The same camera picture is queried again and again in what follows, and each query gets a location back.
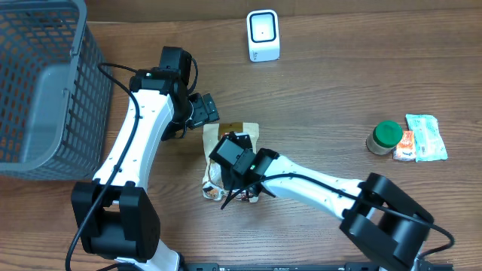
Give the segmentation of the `white brown snack packet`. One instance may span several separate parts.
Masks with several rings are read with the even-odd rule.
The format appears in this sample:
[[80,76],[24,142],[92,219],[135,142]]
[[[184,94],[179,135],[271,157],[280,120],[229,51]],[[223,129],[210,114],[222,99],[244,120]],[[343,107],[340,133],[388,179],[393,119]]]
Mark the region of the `white brown snack packet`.
[[221,177],[221,167],[209,158],[209,155],[218,144],[224,134],[229,132],[245,133],[249,135],[249,140],[253,151],[256,151],[256,143],[259,139],[258,123],[215,123],[206,124],[203,127],[203,149],[206,158],[206,170],[201,181],[202,193],[207,199],[221,201],[228,190],[224,187]]

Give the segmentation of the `teal tissue packet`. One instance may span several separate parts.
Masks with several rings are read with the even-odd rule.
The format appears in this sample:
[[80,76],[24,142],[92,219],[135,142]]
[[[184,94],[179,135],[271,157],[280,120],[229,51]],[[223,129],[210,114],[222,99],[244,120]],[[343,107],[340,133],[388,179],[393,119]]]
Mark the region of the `teal tissue packet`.
[[405,118],[409,130],[414,134],[417,162],[448,159],[436,117],[428,114],[407,114]]

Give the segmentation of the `orange snack packet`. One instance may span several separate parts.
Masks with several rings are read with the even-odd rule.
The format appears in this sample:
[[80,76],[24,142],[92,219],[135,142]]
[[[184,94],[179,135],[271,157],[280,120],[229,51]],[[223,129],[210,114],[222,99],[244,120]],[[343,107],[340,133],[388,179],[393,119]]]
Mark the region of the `orange snack packet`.
[[413,131],[403,131],[401,141],[395,146],[392,157],[398,161],[413,161],[416,159],[415,136]]

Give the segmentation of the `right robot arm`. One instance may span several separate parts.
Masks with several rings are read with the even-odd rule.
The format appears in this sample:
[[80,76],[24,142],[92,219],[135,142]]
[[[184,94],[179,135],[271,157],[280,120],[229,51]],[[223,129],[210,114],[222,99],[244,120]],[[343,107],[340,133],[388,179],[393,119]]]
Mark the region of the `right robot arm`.
[[340,230],[385,270],[416,270],[434,218],[388,178],[336,178],[302,167],[270,149],[247,148],[248,138],[224,135],[210,152],[227,172],[225,184],[240,194],[295,199],[340,220]]

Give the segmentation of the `green lid seasoning jar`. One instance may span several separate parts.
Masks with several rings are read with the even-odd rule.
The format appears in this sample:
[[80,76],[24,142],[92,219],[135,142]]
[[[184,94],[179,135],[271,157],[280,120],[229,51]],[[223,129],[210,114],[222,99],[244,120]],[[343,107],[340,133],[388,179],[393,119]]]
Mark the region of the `green lid seasoning jar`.
[[392,120],[384,120],[376,125],[366,139],[370,152],[376,155],[386,155],[401,141],[403,129]]

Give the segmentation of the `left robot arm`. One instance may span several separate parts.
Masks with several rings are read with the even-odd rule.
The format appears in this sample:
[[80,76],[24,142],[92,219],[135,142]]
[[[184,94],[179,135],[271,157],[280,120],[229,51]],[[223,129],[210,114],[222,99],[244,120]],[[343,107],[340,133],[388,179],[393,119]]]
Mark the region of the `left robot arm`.
[[195,92],[192,55],[164,47],[160,63],[133,71],[122,85],[130,100],[108,158],[90,183],[75,184],[71,201],[78,225],[65,259],[72,268],[78,243],[85,252],[113,260],[109,270],[184,270],[183,256],[160,239],[160,219],[148,195],[148,180],[161,142],[182,139],[219,119],[209,94]]

